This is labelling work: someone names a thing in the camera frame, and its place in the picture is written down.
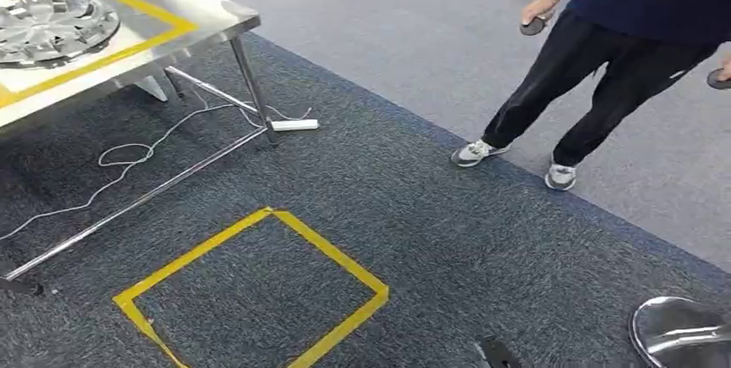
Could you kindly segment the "person's right hand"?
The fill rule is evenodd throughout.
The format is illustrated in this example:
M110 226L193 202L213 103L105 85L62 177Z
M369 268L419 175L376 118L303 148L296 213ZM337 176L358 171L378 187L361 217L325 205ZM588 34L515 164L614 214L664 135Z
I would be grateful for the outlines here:
M534 0L525 6L521 13L521 25L527 26L534 18L550 16L559 0Z

